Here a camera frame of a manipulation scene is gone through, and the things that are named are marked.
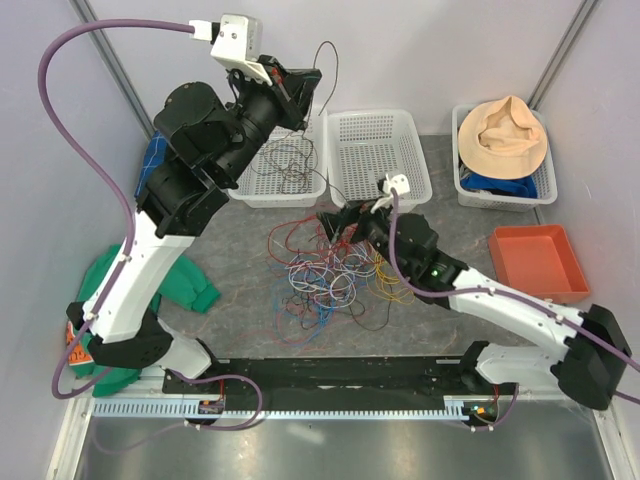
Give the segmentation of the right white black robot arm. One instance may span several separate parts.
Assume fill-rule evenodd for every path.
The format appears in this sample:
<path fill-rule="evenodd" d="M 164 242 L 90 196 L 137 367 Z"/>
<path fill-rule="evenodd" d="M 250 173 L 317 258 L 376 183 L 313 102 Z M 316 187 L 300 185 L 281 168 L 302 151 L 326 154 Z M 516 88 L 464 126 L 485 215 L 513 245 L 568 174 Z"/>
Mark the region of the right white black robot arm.
<path fill-rule="evenodd" d="M 627 367 L 638 364 L 615 315 L 545 302 L 502 285 L 438 246 L 438 234 L 420 214 L 400 214 L 370 201 L 319 212 L 328 240 L 365 242 L 421 301 L 486 320 L 529 341 L 506 348 L 476 342 L 458 368 L 467 392 L 491 384 L 543 384 L 592 410 L 609 408 Z"/>

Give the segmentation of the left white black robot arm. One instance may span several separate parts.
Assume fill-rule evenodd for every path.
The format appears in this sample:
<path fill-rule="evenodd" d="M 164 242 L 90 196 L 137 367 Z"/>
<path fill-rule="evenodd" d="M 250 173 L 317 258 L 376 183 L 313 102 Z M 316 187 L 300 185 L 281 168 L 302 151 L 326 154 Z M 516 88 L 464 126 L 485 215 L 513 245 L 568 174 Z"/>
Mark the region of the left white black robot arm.
<path fill-rule="evenodd" d="M 87 350 L 97 364 L 172 370 L 198 393 L 218 385 L 220 371 L 204 343 L 169 327 L 149 304 L 273 130 L 307 126 L 321 71 L 286 69 L 268 55 L 257 64 L 266 73 L 263 81 L 227 70 L 237 90 L 234 102 L 224 104 L 210 85 L 190 82 L 173 90 L 156 115 L 167 152 L 137 197 L 135 231 L 109 269 L 118 277 L 105 278 L 93 298 L 67 308 L 72 326 L 90 333 Z"/>

